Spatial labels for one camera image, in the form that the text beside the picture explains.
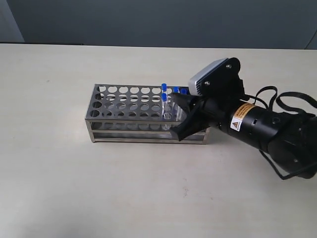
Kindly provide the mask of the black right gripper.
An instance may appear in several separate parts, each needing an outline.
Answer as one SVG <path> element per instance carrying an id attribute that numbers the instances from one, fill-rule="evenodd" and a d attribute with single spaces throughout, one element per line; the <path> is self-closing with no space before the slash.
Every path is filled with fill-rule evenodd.
<path id="1" fill-rule="evenodd" d="M 229 58 L 203 80 L 201 96 L 172 93 L 174 103 L 187 114 L 181 124 L 170 128 L 172 138 L 182 141 L 208 127 L 236 138 L 263 137 L 266 109 L 248 103 L 240 69 L 240 61 Z"/>

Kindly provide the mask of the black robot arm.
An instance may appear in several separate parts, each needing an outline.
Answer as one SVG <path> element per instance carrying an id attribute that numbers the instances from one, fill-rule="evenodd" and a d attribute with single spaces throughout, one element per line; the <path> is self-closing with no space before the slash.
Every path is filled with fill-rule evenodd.
<path id="1" fill-rule="evenodd" d="M 219 59 L 194 75 L 186 94 L 173 93 L 174 102 L 186 114 L 171 128 L 179 141 L 213 127 L 256 148 L 281 176 L 310 179 L 317 173 L 317 117 L 283 103 L 283 97 L 317 102 L 301 92 L 275 92 L 268 103 L 250 103 L 237 58 Z"/>

